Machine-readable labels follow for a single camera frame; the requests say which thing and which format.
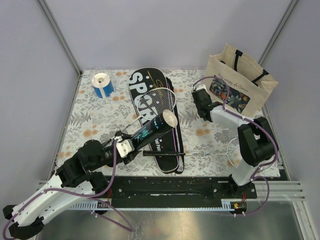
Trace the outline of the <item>black teal shuttlecock tube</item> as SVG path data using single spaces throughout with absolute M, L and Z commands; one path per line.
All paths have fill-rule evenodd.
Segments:
M 165 122 L 163 112 L 158 114 L 133 135 L 131 135 L 133 146 L 137 147 L 138 150 L 142 149 L 146 145 L 150 144 L 173 129 L 173 127 L 169 126 Z

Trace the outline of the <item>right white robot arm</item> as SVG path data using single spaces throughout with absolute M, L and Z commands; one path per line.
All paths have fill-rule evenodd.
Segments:
M 278 153 L 269 121 L 263 116 L 246 117 L 228 110 L 218 101 L 212 102 L 204 88 L 193 90 L 191 94 L 202 119 L 237 133 L 242 160 L 231 175 L 233 182 L 228 184 L 227 191 L 231 197 L 239 198 L 246 191 L 245 185 L 258 172 L 259 165 Z

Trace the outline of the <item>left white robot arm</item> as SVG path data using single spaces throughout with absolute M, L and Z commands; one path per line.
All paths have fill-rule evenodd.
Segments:
M 107 146 L 98 140 L 88 140 L 66 160 L 36 193 L 18 205 L 7 205 L 3 215 L 8 220 L 2 237 L 28 240 L 60 213 L 83 199 L 102 198 L 111 188 L 115 175 L 107 179 L 97 169 L 106 165 L 128 164 L 140 151 L 129 135 L 117 136 Z

